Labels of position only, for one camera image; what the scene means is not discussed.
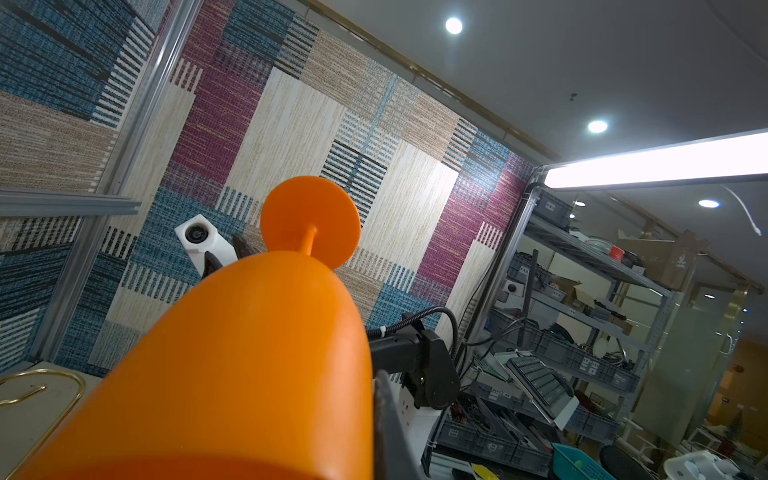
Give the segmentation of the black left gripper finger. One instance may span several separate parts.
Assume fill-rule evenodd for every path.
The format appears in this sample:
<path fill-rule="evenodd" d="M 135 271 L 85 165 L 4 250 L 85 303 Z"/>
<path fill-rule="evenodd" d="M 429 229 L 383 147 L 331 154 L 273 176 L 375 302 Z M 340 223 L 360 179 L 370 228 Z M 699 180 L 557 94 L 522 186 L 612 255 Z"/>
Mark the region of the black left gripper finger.
<path fill-rule="evenodd" d="M 420 478 L 399 420 L 389 375 L 384 370 L 373 378 L 373 452 L 376 480 Z"/>

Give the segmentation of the orange wine glass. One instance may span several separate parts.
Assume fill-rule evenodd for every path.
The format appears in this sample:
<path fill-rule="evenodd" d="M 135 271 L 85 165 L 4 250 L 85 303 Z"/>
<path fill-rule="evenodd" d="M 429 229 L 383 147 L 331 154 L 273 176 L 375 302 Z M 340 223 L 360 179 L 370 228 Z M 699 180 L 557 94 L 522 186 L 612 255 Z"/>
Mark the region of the orange wine glass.
<path fill-rule="evenodd" d="M 358 211 L 296 177 L 260 218 L 266 251 L 174 304 L 18 470 L 20 479 L 369 479 L 372 361 L 335 269 Z"/>

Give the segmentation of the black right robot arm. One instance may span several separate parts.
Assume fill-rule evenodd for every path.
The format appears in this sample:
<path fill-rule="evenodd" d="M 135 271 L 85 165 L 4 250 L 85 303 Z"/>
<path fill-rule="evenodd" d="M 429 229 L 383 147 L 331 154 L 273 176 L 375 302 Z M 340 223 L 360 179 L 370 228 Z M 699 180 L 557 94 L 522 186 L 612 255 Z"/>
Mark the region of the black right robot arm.
<path fill-rule="evenodd" d="M 226 241 L 195 226 L 184 235 L 206 298 L 232 321 L 238 353 L 250 354 L 271 402 L 308 416 L 363 416 L 372 410 L 375 374 L 402 373 L 418 407 L 440 410 L 458 394 L 453 352 L 424 327 L 428 308 L 367 332 L 335 273 L 354 250 L 351 236 L 324 245 L 309 226 L 266 253 L 241 237 Z"/>

